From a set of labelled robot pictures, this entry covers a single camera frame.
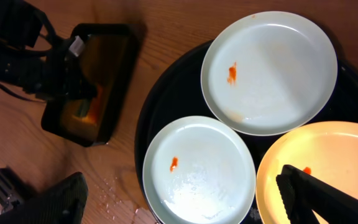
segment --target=black tray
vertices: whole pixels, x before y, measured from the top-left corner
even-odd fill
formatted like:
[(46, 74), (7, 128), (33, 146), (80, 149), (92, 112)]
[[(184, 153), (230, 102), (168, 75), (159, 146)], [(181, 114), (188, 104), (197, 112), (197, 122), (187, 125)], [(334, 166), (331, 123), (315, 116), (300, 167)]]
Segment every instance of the black tray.
[[(185, 116), (215, 118), (204, 101), (200, 84), (201, 65), (211, 42), (196, 47), (173, 63), (157, 80), (146, 98), (135, 137), (135, 166), (143, 195), (143, 160), (154, 136), (168, 123)], [(358, 123), (358, 75), (342, 61), (338, 61), (337, 83), (330, 100), (309, 123), (318, 121)], [(249, 148), (256, 171), (266, 151), (282, 136), (238, 135)], [(242, 223), (262, 223), (255, 198)]]

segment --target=white plate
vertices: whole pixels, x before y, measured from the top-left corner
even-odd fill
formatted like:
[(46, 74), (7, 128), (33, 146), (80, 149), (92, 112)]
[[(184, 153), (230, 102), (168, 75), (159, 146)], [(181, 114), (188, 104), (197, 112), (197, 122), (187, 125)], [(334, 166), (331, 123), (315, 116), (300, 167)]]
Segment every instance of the white plate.
[(358, 124), (308, 124), (283, 135), (270, 147), (259, 165), (256, 188), (265, 224), (290, 224), (275, 181), (285, 164), (300, 170), (309, 167), (313, 177), (358, 199)]
[(240, 223), (254, 199), (256, 174), (247, 146), (230, 127), (190, 116), (154, 137), (144, 159), (143, 185), (164, 223)]
[[(236, 63), (236, 82), (229, 68)], [(246, 134), (285, 133), (314, 117), (334, 90), (337, 60), (327, 35), (304, 17), (261, 12), (231, 24), (204, 58), (211, 111)]]

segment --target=peach-colored plate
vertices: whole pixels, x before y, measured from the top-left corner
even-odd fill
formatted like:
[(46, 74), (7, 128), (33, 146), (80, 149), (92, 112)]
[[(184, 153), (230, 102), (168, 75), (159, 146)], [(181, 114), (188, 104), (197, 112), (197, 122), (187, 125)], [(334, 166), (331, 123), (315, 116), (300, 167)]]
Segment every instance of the peach-colored plate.
[(312, 176), (358, 199), (358, 124), (308, 124), (270, 147), (257, 173), (256, 201), (264, 223), (290, 223), (275, 181), (285, 164), (310, 167)]

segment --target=wood grain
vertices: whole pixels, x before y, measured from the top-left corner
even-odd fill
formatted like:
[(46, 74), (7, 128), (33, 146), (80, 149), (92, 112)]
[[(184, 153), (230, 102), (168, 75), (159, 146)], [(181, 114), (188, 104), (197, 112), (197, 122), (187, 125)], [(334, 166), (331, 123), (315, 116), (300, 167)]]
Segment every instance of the wood grain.
[(260, 11), (288, 11), (321, 26), (339, 58), (358, 69), (358, 1), (355, 0), (28, 0), (45, 11), (60, 36), (82, 22), (147, 26), (117, 128), (105, 146), (83, 148), (40, 127), (43, 104), (0, 91), (0, 167), (9, 166), (38, 191), (73, 172), (89, 187), (83, 223), (155, 223), (137, 183), (134, 136), (149, 90), (178, 57), (215, 38), (234, 21)]

